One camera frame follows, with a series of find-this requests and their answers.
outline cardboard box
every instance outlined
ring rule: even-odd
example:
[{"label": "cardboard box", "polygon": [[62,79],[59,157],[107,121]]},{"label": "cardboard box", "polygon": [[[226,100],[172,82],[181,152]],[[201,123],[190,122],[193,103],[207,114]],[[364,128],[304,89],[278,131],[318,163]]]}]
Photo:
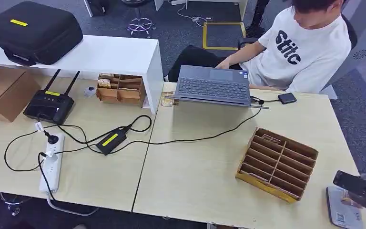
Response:
[{"label": "cardboard box", "polygon": [[0,67],[0,120],[13,122],[40,88],[26,70]]},{"label": "cardboard box", "polygon": [[318,156],[315,149],[261,128],[246,149],[236,178],[288,203],[301,200]]},{"label": "cardboard box", "polygon": [[110,83],[111,89],[97,85],[96,96],[100,101],[111,104],[135,104],[142,106],[146,96],[142,77],[115,75],[114,79],[110,80]]}]

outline black cable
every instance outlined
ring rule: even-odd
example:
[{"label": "black cable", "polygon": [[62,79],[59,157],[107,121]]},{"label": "black cable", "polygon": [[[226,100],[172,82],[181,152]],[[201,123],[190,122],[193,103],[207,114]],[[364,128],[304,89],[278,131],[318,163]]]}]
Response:
[{"label": "black cable", "polygon": [[[49,117],[48,115],[45,115],[45,114],[39,114],[39,115],[38,115],[38,117],[39,117],[39,116],[45,116],[46,118],[49,118],[50,120],[52,120],[52,119],[51,119],[51,117]],[[148,125],[148,127],[147,127],[147,128],[145,128],[144,130],[136,130],[136,129],[133,129],[133,128],[132,128],[132,126],[135,124],[135,122],[136,122],[138,119],[140,119],[140,118],[142,118],[142,117],[145,117],[145,118],[148,118],[148,119],[149,119],[149,125]],[[108,131],[108,132],[106,132],[106,133],[104,133],[104,134],[102,134],[102,135],[100,135],[100,136],[98,136],[98,137],[94,138],[94,139],[91,139],[91,140],[87,141],[86,134],[85,134],[84,130],[83,130],[80,126],[77,126],[77,125],[65,125],[65,124],[58,124],[58,123],[55,123],[55,121],[54,121],[54,120],[52,120],[52,121],[54,122],[54,124],[55,124],[55,125],[56,125],[60,130],[61,130],[61,131],[63,131],[64,133],[66,133],[70,138],[72,138],[72,140],[74,140],[75,142],[77,142],[77,143],[79,143],[79,144],[89,144],[89,143],[91,143],[91,142],[94,142],[94,141],[98,140],[98,139],[99,139],[99,138],[101,138],[101,137],[104,137],[104,136],[106,136],[106,135],[110,134],[111,132],[113,132],[113,131],[115,131],[115,130],[120,130],[120,129],[122,129],[122,128],[126,128],[126,127],[127,127],[129,130],[132,130],[132,131],[134,131],[134,132],[142,133],[142,132],[147,131],[147,130],[148,130],[149,128],[151,128],[151,126],[152,126],[152,119],[151,119],[151,117],[149,117],[149,116],[147,116],[147,115],[143,114],[143,115],[138,116],[136,119],[134,119],[134,121],[133,121],[132,123],[130,123],[128,126],[119,126],[119,127],[115,128],[115,129],[112,129],[112,130],[110,130],[110,131]],[[76,127],[76,128],[79,128],[80,130],[82,130],[82,133],[83,133],[83,135],[84,135],[84,137],[85,137],[85,141],[83,142],[83,141],[80,141],[80,140],[76,139],[74,136],[72,136],[70,133],[68,133],[66,130],[64,130],[61,126],[68,126],[68,127]]]},{"label": "black cable", "polygon": [[[214,136],[210,136],[210,137],[203,137],[203,138],[196,138],[196,139],[188,139],[188,140],[185,140],[185,139],[172,140],[172,141],[159,142],[159,143],[152,143],[152,142],[145,142],[145,141],[137,140],[137,141],[129,142],[129,143],[127,143],[126,145],[124,145],[123,147],[121,147],[120,149],[117,149],[117,150],[115,150],[115,151],[113,151],[113,152],[110,152],[109,154],[117,153],[117,152],[119,152],[119,151],[121,151],[121,150],[125,149],[127,146],[129,146],[129,145],[131,145],[131,144],[133,144],[133,143],[145,143],[145,144],[149,144],[149,145],[164,145],[164,144],[169,144],[169,143],[174,143],[174,142],[195,142],[195,141],[201,141],[201,140],[207,140],[207,139],[216,138],[216,137],[219,137],[219,136],[224,135],[224,134],[226,134],[226,133],[229,133],[229,132],[235,131],[235,130],[236,130],[236,129],[238,129],[241,125],[243,125],[245,122],[247,122],[247,121],[249,121],[250,119],[252,119],[252,118],[256,117],[256,116],[261,112],[261,110],[262,110],[262,109],[260,108],[260,109],[259,109],[259,111],[258,111],[256,114],[254,114],[253,116],[251,116],[251,117],[249,117],[249,118],[247,118],[247,119],[243,120],[243,121],[242,121],[240,124],[238,124],[238,126],[236,126],[235,128],[230,129],[230,130],[227,130],[227,131],[224,131],[224,132],[219,133],[219,134],[214,135]],[[135,123],[139,118],[141,118],[141,117],[147,117],[147,118],[150,120],[150,123],[149,123],[148,127],[147,127],[147,128],[145,128],[144,130],[135,130],[135,129],[133,129],[133,128],[132,128],[132,126],[133,126],[133,125],[134,125],[134,123]],[[107,132],[107,133],[105,133],[105,134],[103,134],[103,135],[101,135],[101,136],[99,136],[99,137],[96,137],[96,138],[94,138],[94,139],[92,139],[92,140],[90,140],[90,141],[87,141],[86,133],[85,133],[85,131],[84,131],[80,126],[77,126],[77,125],[59,125],[59,124],[55,124],[55,125],[50,125],[50,126],[45,127],[45,128],[50,128],[50,127],[53,127],[53,126],[57,126],[59,129],[61,129],[63,132],[65,132],[68,136],[70,136],[70,137],[71,137],[73,140],[75,140],[76,142],[81,143],[81,144],[86,144],[86,146],[85,146],[85,147],[82,147],[82,148],[79,148],[79,149],[60,151],[60,152],[56,152],[55,154],[62,154],[62,153],[67,153],[67,152],[76,152],[76,151],[83,150],[83,149],[86,149],[86,148],[89,148],[91,151],[94,151],[94,152],[97,152],[97,153],[102,153],[102,152],[100,152],[100,151],[96,151],[96,150],[92,149],[92,148],[91,148],[91,146],[94,146],[94,145],[89,145],[89,143],[90,143],[90,142],[93,142],[93,141],[95,141],[95,140],[99,139],[100,137],[103,137],[103,136],[105,136],[105,135],[107,135],[107,134],[109,134],[109,133],[111,133],[112,131],[117,130],[117,129],[128,128],[129,130],[132,130],[132,131],[135,131],[135,132],[144,132],[144,131],[147,131],[147,130],[152,126],[152,119],[151,119],[149,116],[147,116],[147,115],[140,115],[139,117],[137,117],[136,119],[134,119],[134,121],[133,121],[132,123],[130,123],[129,125],[127,125],[127,126],[119,126],[119,127],[115,128],[115,129],[113,129],[113,130],[111,130],[111,131],[109,131],[109,132]],[[83,133],[83,136],[84,136],[84,138],[85,138],[85,142],[79,141],[78,139],[76,139],[75,137],[73,137],[70,133],[68,133],[68,132],[67,132],[67,131],[65,131],[63,128],[61,128],[61,126],[67,126],[67,127],[76,127],[76,128],[79,128],[79,129],[82,131],[82,133]],[[25,135],[18,136],[18,137],[16,137],[15,139],[13,139],[13,140],[8,144],[8,146],[6,147],[6,150],[5,150],[5,154],[4,154],[5,164],[6,164],[6,166],[7,166],[9,169],[11,169],[12,171],[16,171],[16,172],[33,171],[33,170],[35,170],[36,168],[40,168],[40,172],[41,172],[41,174],[42,174],[42,176],[43,176],[43,178],[44,178],[44,181],[45,181],[45,183],[46,183],[46,185],[47,185],[47,189],[48,189],[48,191],[49,191],[49,193],[50,193],[50,196],[51,196],[51,198],[52,198],[53,200],[55,200],[55,201],[56,201],[56,199],[55,199],[55,197],[54,197],[54,195],[53,195],[53,193],[52,193],[52,191],[51,191],[51,188],[50,188],[50,185],[49,185],[49,183],[48,183],[48,180],[47,180],[47,178],[46,178],[46,176],[45,176],[45,174],[44,174],[44,172],[43,172],[42,166],[41,166],[41,164],[42,164],[42,162],[43,162],[44,160],[40,161],[40,156],[47,157],[47,155],[46,155],[45,153],[40,152],[40,153],[38,154],[38,165],[37,165],[35,168],[33,168],[33,169],[24,169],[24,170],[17,170],[17,169],[13,169],[12,167],[10,167],[10,166],[9,166],[9,164],[8,164],[8,162],[7,162],[7,160],[6,160],[6,154],[7,154],[7,151],[8,151],[8,149],[9,149],[9,146],[10,146],[10,145],[15,141],[15,140],[17,140],[17,139],[19,139],[19,138],[21,138],[21,137],[24,137],[24,136],[32,135],[32,134],[34,134],[34,133],[36,133],[36,132],[37,132],[37,131],[31,132],[31,133],[29,133],[29,134],[25,134]]]},{"label": "black cable", "polygon": [[51,192],[50,185],[48,184],[48,180],[47,180],[47,178],[45,177],[45,174],[44,174],[44,172],[43,172],[43,168],[41,167],[41,163],[42,163],[42,161],[40,161],[40,156],[47,156],[47,155],[45,155],[44,153],[40,152],[40,153],[39,153],[39,155],[37,156],[37,160],[38,160],[38,162],[39,162],[40,172],[41,172],[41,174],[43,175],[43,178],[44,178],[45,184],[47,185],[48,192],[50,193],[51,198],[52,198],[53,200],[57,201],[57,200],[54,198],[54,195],[53,195],[53,194],[52,194],[52,192]]},{"label": "black cable", "polygon": [[276,100],[264,100],[264,99],[259,99],[255,96],[250,96],[252,103],[258,103],[259,105],[263,105],[265,102],[278,102],[280,101],[279,99]]},{"label": "black cable", "polygon": [[14,168],[10,167],[10,165],[8,164],[8,161],[7,161],[7,159],[6,159],[6,155],[7,155],[7,153],[8,153],[8,149],[9,149],[10,145],[11,145],[14,141],[18,140],[18,139],[19,139],[19,138],[21,138],[21,137],[25,137],[25,136],[32,135],[32,134],[34,134],[34,133],[36,133],[36,132],[37,132],[37,130],[36,130],[36,131],[34,131],[34,132],[31,132],[31,133],[25,134],[25,135],[18,136],[18,137],[16,137],[15,139],[13,139],[11,142],[9,142],[8,146],[7,146],[7,147],[6,147],[6,149],[5,149],[5,153],[4,153],[4,155],[3,155],[3,159],[5,160],[5,164],[6,164],[6,166],[7,166],[10,170],[15,171],[15,172],[30,172],[30,171],[33,171],[33,170],[35,170],[35,169],[37,169],[37,168],[39,167],[39,166],[36,166],[35,168],[32,168],[32,169],[14,169]]}]

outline light wood desk surface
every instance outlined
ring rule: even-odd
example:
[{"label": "light wood desk surface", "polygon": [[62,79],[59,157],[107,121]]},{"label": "light wood desk surface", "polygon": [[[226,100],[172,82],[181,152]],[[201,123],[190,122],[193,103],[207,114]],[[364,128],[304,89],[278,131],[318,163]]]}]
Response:
[{"label": "light wood desk surface", "polygon": [[[46,85],[48,77],[36,77],[40,85]],[[50,91],[63,93],[72,78],[57,78]],[[95,80],[77,80],[70,97],[74,107],[65,124],[79,125],[88,140],[111,129],[131,123],[139,115],[151,115],[149,109],[137,106],[103,104],[96,96],[85,97],[83,91],[87,86],[96,86]],[[32,172],[13,172],[4,163],[3,154],[7,144],[17,136],[33,132],[34,120],[20,114],[13,123],[0,121],[0,192],[20,194],[30,197],[46,196],[39,191],[41,173],[39,169]],[[133,126],[144,129],[148,120],[143,118]],[[80,130],[65,127],[71,134],[83,140]],[[50,134],[61,133],[57,127],[46,129]],[[148,141],[151,130],[146,133],[130,131],[124,144],[133,140]],[[9,148],[8,163],[15,169],[30,169],[37,166],[37,155],[45,151],[47,138],[44,134],[35,133],[23,137]],[[65,137],[64,150],[84,147]],[[90,206],[131,211],[135,192],[138,186],[147,144],[132,144],[124,150],[104,156],[84,149],[78,152],[64,153],[62,158],[60,186],[55,198],[60,201]]]},{"label": "light wood desk surface", "polygon": [[[175,84],[166,83],[163,90],[174,88]],[[261,90],[251,93],[265,100],[276,99],[279,94]],[[133,212],[250,229],[336,228],[329,222],[325,189],[332,185],[337,170],[355,175],[358,171],[327,96],[295,95],[297,103],[268,103],[269,110],[262,110],[255,119],[224,136],[194,143],[150,145]],[[159,106],[151,142],[215,135],[258,111],[249,109],[235,118],[220,108],[223,106],[201,107],[195,103]],[[291,205],[235,179],[256,126],[319,151],[301,201]],[[366,209],[363,221],[366,228]]]}]

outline white t-shirt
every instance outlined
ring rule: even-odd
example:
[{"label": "white t-shirt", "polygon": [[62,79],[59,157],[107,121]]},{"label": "white t-shirt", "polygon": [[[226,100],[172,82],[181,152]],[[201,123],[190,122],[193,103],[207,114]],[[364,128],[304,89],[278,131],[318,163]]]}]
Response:
[{"label": "white t-shirt", "polygon": [[292,7],[276,16],[259,42],[266,50],[240,63],[250,74],[249,82],[287,92],[319,93],[351,50],[341,16],[323,28],[307,30],[294,20]]}]

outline tag on cable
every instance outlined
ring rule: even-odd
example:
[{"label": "tag on cable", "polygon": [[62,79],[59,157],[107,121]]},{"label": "tag on cable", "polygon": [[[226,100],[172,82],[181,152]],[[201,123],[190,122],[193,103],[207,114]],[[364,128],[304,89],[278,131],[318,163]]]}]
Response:
[{"label": "tag on cable", "polygon": [[41,122],[35,123],[34,126],[36,127],[36,130],[38,132],[42,132],[44,130],[43,125],[41,124]]}]

